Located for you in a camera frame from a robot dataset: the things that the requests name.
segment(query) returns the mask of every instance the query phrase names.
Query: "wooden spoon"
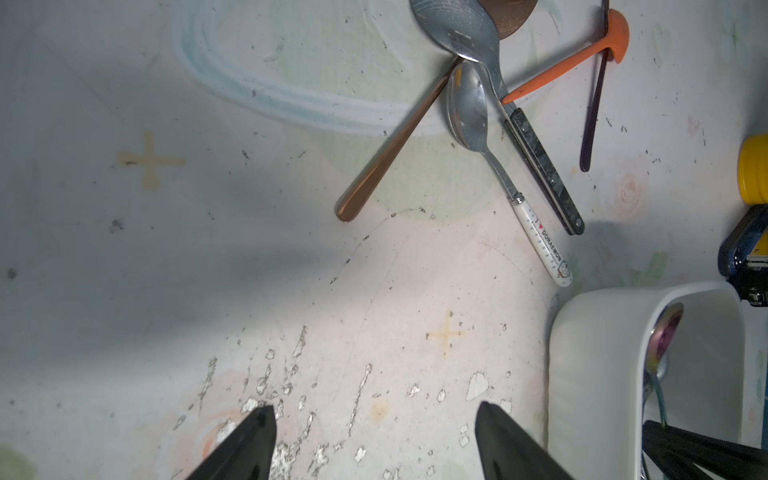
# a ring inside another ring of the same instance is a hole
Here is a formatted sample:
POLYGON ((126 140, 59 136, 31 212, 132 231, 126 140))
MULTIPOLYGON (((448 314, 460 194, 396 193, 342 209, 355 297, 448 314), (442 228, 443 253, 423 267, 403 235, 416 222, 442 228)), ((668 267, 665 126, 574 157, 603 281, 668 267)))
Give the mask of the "wooden spoon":
MULTIPOLYGON (((500 38, 507 38, 509 35, 515 33, 520 28, 525 20, 533 12, 533 8, 536 6, 538 0, 479 0, 480 5, 493 18, 493 22, 496 24, 498 34, 500 38)), ((435 87, 429 94, 424 97, 424 100, 419 104, 411 115, 406 119, 406 122, 401 126, 397 132, 389 138, 389 142, 384 146, 382 150, 373 158, 373 161, 363 171, 362 174, 355 180, 355 183, 347 190, 344 196, 339 201, 336 208, 336 216, 339 220, 349 222, 357 217, 362 207, 366 204, 366 201, 370 198, 376 185, 379 184, 384 174, 392 165, 392 162, 397 157, 397 154, 402 149, 402 146, 406 144, 406 141, 416 129, 416 125, 424 118, 427 110, 435 103, 435 100, 440 95, 440 92, 445 88, 445 84, 448 83, 448 78, 453 71, 453 68, 461 63, 462 59, 456 57, 451 63, 451 66, 445 71, 444 75, 440 77, 435 84, 435 87)))

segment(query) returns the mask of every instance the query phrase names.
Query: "spoon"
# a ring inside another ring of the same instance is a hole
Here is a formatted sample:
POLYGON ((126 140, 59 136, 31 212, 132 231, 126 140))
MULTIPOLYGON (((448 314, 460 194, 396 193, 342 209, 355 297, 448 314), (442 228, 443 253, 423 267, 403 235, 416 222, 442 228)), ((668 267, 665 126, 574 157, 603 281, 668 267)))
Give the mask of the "spoon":
POLYGON ((520 97, 523 97, 534 90, 537 90, 564 73, 587 60, 592 55, 600 53, 600 50, 609 48, 614 54, 616 63, 624 60, 624 55, 629 47, 629 24, 627 19, 618 11, 611 9, 608 11, 608 33, 603 38, 592 45, 580 50, 578 53, 566 58, 555 66, 536 75, 531 80, 516 88, 502 100, 503 104, 511 104, 520 97))
MULTIPOLYGON (((533 12, 538 0, 482 0, 483 7, 490 13, 493 22, 498 28, 501 38, 507 38, 520 28, 525 20, 533 12)), ((437 81, 435 87, 424 97, 421 104, 417 105, 406 122, 397 130, 387 145, 376 155, 373 161, 366 167, 355 183, 347 190, 336 207, 336 216, 343 222, 349 222, 357 217, 366 201, 370 198, 376 186, 384 178, 384 174, 392 165, 392 162, 400 153, 403 145, 411 137, 416 126, 424 118, 429 108, 448 83, 448 76, 454 67, 461 62, 457 57, 444 75, 437 81)))
POLYGON ((501 105, 499 98, 506 96, 508 90, 498 64, 498 31, 491 17, 477 0, 410 2, 416 21, 433 40, 459 57, 485 67, 494 102, 501 108, 511 136, 528 167, 566 231, 571 235, 581 235, 584 221, 525 113, 514 104, 508 104, 506 108, 501 105))
POLYGON ((549 276, 559 286, 568 286, 573 281, 568 264, 554 246, 531 205, 515 188, 507 172, 488 149, 488 103, 479 68, 482 67, 465 61, 451 73, 447 98, 451 130, 461 145, 479 152, 490 163, 549 276))

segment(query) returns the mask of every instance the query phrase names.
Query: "orange spatula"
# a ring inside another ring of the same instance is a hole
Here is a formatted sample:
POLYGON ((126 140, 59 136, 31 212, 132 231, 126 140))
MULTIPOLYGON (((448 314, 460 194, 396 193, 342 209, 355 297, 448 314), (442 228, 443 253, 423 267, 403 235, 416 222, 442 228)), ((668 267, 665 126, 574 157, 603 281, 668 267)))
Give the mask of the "orange spatula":
POLYGON ((518 98, 523 97, 534 90, 538 90, 557 77, 560 77, 565 72, 571 70, 576 65, 579 65, 584 60, 587 60, 592 55, 596 55, 606 48, 611 50, 616 63, 621 63, 621 61, 624 60, 624 54, 627 53, 627 47, 629 47, 629 24, 627 23, 627 19, 618 11, 611 9, 608 12, 608 33, 601 38, 600 41, 573 54, 554 67, 549 68, 547 71, 543 71, 536 77, 525 82, 520 88, 517 88, 504 97, 502 103, 510 104, 518 98))

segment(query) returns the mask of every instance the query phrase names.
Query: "spoon handle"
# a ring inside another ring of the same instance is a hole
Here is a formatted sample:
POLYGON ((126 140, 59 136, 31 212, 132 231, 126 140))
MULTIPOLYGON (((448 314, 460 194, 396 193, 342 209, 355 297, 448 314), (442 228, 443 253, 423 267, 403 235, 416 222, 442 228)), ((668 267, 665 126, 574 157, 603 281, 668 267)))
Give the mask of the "spoon handle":
POLYGON ((571 285, 574 279, 571 275, 571 269, 568 268, 568 264, 554 245, 552 238, 549 237, 547 230, 544 229, 544 225, 539 221, 531 205, 519 192, 509 201, 549 276, 559 286, 571 285))
POLYGON ((518 216, 518 220, 522 223, 525 233, 528 235, 528 239, 531 241, 534 250, 544 264, 544 268, 547 269, 549 276, 552 277, 554 282, 559 286, 571 285, 573 276, 571 270, 568 268, 568 264, 563 259, 558 248, 554 245, 552 238, 544 229, 544 225, 538 220, 536 212, 533 211, 531 204, 523 197, 523 194, 512 183, 511 178, 507 175, 506 170, 498 162, 498 159, 491 151, 486 150, 482 152, 485 159, 490 163, 491 168, 498 176, 507 193, 507 199, 512 204, 512 208, 515 210, 515 214, 518 216))
POLYGON ((395 161, 395 157, 400 153, 402 146, 406 144, 416 126, 424 118, 427 110, 435 103, 435 100, 442 92, 442 89, 448 84, 448 78, 453 69, 462 62, 460 57, 456 57, 451 67, 445 71, 445 74, 438 80, 435 88, 429 92, 421 104, 410 114, 406 122, 397 132, 389 138, 384 148, 379 151, 377 156, 368 165, 368 167, 357 177, 355 183, 346 191, 339 200, 336 207, 336 216, 342 222, 349 222, 357 217, 366 201, 370 198, 376 186, 384 178, 384 174, 395 161))

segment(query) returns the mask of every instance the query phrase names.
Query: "spoon bowl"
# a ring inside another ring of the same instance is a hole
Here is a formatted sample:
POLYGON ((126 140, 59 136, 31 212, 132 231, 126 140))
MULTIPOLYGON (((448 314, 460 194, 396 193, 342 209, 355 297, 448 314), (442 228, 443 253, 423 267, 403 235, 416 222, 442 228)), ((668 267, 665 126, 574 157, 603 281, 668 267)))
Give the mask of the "spoon bowl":
POLYGON ((515 188, 507 172, 488 149, 488 99, 481 69, 482 66, 477 63, 464 61, 454 68, 448 79, 446 105, 451 130, 462 146, 485 157, 501 181, 512 209, 547 273, 559 286, 568 286, 573 281, 568 264, 554 246, 531 205, 515 188))
POLYGON ((488 150, 488 105, 477 69, 461 63, 446 88, 445 104, 453 136, 468 150, 488 150))

